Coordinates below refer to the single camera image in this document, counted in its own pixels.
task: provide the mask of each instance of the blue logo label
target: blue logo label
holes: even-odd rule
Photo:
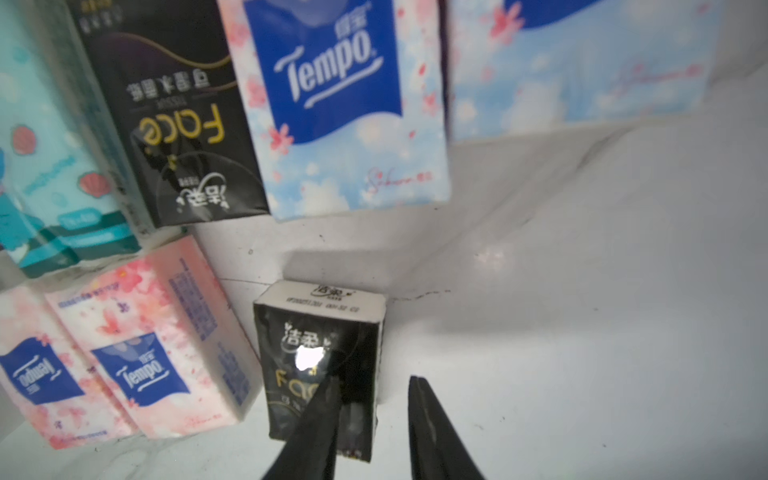
[[[50,345],[35,338],[19,343],[0,365],[14,387],[35,405],[85,395]]]
[[[93,207],[83,208],[76,212],[58,216],[59,224],[67,230],[79,230],[92,227],[101,222],[101,212]]]
[[[92,350],[129,400],[149,406],[174,393],[189,393],[154,333]]]
[[[587,8],[600,0],[548,0],[543,2],[522,2],[521,0],[504,0],[504,7],[507,12],[516,4],[522,4],[519,18],[525,19],[523,28],[537,28],[549,25],[563,18],[573,15],[579,10]]]
[[[250,0],[275,127],[296,144],[363,115],[402,116],[392,0]]]

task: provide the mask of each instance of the pink tissue pack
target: pink tissue pack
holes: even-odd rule
[[[0,293],[0,384],[54,449],[138,433],[40,293]]]
[[[151,439],[234,425],[261,388],[256,354],[193,237],[47,298]]]

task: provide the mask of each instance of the tissue pack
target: tissue pack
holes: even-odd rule
[[[695,107],[713,67],[718,0],[449,2],[454,140]]]
[[[138,433],[41,294],[0,293],[0,384],[53,448]]]
[[[278,220],[447,201],[436,0],[218,0]]]
[[[67,0],[157,227],[265,214],[215,0]]]
[[[149,438],[243,419],[259,363],[193,237],[47,295]]]
[[[138,251],[15,2],[0,41],[0,243],[29,277]]]
[[[371,461],[386,298],[281,280],[255,302],[270,437],[287,440],[319,384],[339,377],[336,448]]]

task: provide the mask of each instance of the white floor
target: white floor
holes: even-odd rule
[[[410,478],[408,377],[491,478],[768,478],[768,2],[732,0],[691,116],[452,148],[454,200],[197,228],[241,322],[282,277],[390,295],[371,465]],[[0,477],[260,478],[237,427],[62,452],[29,424]]]

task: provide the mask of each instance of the shell print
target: shell print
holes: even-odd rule
[[[19,125],[13,129],[13,151],[18,155],[30,155],[35,152],[38,139],[35,132],[26,125]]]
[[[80,190],[83,190],[93,198],[102,198],[111,191],[109,182],[104,178],[104,175],[96,172],[81,176],[80,180],[78,180],[78,186]]]

